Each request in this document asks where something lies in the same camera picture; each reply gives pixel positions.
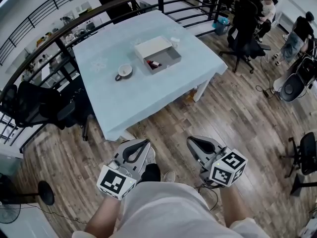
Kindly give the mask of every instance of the table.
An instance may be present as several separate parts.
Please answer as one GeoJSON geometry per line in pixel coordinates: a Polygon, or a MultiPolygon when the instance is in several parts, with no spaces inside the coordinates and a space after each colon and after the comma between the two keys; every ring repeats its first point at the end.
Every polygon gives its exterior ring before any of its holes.
{"type": "Polygon", "coordinates": [[[151,11],[115,24],[74,48],[83,82],[107,140],[134,137],[126,128],[156,113],[199,86],[198,101],[209,81],[227,65],[203,42],[160,11],[151,11]],[[157,36],[180,39],[179,63],[152,75],[134,53],[134,46],[157,36]],[[129,63],[129,79],[114,80],[129,63]]]}

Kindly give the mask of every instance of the white shirt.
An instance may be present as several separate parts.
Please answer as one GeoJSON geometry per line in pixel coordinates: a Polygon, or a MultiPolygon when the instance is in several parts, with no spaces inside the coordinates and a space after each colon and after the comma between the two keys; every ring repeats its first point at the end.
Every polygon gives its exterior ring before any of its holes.
{"type": "Polygon", "coordinates": [[[267,19],[269,21],[271,21],[271,23],[272,23],[273,22],[273,18],[274,18],[275,13],[276,13],[276,9],[275,9],[274,3],[272,2],[269,5],[267,5],[264,1],[262,1],[261,3],[263,4],[262,14],[264,15],[264,17],[266,17],[271,12],[271,16],[268,17],[267,19]]]}
{"type": "MultiPolygon", "coordinates": [[[[219,224],[204,199],[181,183],[148,181],[125,198],[123,218],[111,238],[269,238],[246,218],[230,228],[219,224]]],[[[95,238],[76,231],[72,238],[95,238]]]]}

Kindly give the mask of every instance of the mesh chair back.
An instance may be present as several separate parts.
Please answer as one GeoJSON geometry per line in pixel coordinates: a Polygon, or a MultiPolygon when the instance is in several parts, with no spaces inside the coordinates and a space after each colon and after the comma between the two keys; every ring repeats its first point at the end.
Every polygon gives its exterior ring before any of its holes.
{"type": "Polygon", "coordinates": [[[61,97],[57,90],[22,82],[16,96],[15,124],[28,127],[54,123],[63,128],[57,121],[57,113],[61,108],[61,97]]]}
{"type": "Polygon", "coordinates": [[[316,142],[313,132],[307,133],[300,144],[302,173],[309,175],[317,170],[316,142]]]}
{"type": "Polygon", "coordinates": [[[15,103],[16,103],[16,94],[17,94],[17,87],[16,85],[11,85],[8,90],[4,94],[4,98],[2,99],[0,105],[0,111],[13,118],[15,115],[15,103]]]}

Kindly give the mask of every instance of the bottle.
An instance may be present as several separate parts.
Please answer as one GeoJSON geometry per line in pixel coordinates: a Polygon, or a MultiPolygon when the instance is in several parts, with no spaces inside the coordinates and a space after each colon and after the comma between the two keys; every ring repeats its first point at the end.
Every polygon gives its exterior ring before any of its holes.
{"type": "Polygon", "coordinates": [[[156,62],[156,61],[147,60],[147,63],[148,63],[148,65],[151,67],[151,69],[156,69],[156,68],[162,66],[161,63],[156,62]]]}

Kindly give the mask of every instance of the black shirt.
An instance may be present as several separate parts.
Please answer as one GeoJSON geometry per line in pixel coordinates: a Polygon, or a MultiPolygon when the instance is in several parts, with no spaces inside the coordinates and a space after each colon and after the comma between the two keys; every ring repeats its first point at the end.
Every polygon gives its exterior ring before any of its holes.
{"type": "Polygon", "coordinates": [[[310,25],[310,23],[305,19],[304,17],[299,16],[296,20],[297,24],[294,29],[294,32],[298,35],[299,38],[303,40],[303,42],[306,40],[308,35],[311,35],[314,37],[314,31],[310,25]]]}

